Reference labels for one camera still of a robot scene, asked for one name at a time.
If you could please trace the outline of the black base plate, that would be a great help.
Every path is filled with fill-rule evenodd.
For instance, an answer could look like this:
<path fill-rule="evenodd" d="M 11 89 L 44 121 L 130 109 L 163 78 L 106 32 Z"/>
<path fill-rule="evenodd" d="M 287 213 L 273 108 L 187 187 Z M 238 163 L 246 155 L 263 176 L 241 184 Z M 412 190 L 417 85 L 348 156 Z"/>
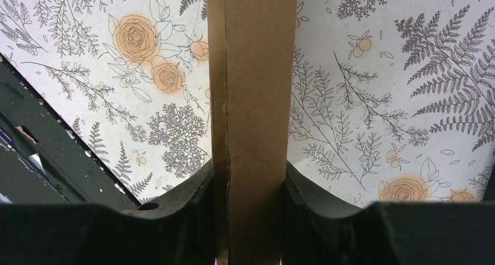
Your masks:
<path fill-rule="evenodd" d="M 65 202 L 98 203 L 119 210 L 140 206 L 135 196 L 4 57 L 1 137 Z"/>

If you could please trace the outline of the floral patterned table mat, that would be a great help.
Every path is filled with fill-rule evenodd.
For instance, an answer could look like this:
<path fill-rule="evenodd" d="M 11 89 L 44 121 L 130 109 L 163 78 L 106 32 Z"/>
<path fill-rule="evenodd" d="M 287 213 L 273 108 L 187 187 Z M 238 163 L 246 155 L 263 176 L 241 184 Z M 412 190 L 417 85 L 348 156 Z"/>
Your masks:
<path fill-rule="evenodd" d="M 359 207 L 473 202 L 494 0 L 298 0 L 288 159 Z M 141 203 L 211 158 L 207 0 L 1 0 L 7 60 Z"/>

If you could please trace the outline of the brown cardboard box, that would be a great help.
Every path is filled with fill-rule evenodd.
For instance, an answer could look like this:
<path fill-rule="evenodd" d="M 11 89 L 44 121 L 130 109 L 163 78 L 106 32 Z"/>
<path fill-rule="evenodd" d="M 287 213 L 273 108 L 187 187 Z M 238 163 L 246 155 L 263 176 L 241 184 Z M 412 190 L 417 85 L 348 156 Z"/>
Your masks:
<path fill-rule="evenodd" d="M 297 0 L 207 0 L 219 264 L 279 264 Z"/>

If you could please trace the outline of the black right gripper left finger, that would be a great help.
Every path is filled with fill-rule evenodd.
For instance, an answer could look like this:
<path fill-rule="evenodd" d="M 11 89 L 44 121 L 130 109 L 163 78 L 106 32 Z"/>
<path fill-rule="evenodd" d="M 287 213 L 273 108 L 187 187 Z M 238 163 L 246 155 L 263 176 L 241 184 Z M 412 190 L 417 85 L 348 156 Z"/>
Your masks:
<path fill-rule="evenodd" d="M 214 264 L 212 164 L 136 210 L 2 204 L 2 264 Z"/>

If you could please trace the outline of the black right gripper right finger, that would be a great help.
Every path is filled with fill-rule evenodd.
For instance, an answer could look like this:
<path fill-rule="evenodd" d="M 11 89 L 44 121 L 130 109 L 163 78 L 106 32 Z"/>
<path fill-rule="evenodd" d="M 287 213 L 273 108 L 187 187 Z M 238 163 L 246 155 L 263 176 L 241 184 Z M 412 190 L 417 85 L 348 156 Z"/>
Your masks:
<path fill-rule="evenodd" d="M 282 264 L 493 264 L 494 198 L 359 208 L 288 164 Z"/>

